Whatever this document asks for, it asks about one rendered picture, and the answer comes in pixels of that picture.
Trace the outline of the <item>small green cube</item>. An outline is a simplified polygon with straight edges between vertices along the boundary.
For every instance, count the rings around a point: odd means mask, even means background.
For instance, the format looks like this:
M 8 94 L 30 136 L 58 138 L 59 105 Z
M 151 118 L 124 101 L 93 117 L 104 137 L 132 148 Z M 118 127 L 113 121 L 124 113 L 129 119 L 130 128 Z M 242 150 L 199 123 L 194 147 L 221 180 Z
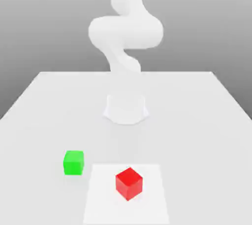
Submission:
M 65 175 L 82 175 L 84 169 L 84 152 L 68 150 L 63 159 L 63 171 Z

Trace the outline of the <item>small red cube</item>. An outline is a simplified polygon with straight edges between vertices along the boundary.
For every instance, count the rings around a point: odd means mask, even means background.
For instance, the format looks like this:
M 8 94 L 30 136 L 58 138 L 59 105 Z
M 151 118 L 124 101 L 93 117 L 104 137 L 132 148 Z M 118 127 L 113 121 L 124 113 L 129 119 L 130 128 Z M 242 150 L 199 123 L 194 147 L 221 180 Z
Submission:
M 129 167 L 115 176 L 116 190 L 129 201 L 142 193 L 143 177 L 133 168 Z

